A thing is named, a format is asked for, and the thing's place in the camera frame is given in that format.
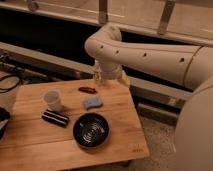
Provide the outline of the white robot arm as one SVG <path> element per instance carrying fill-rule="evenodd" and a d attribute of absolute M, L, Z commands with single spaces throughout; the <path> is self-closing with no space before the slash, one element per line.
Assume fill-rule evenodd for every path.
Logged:
<path fill-rule="evenodd" d="M 193 91 L 174 136 L 174 171 L 213 171 L 213 47 L 127 43 L 120 29 L 106 24 L 85 41 L 105 79 L 127 66 Z"/>

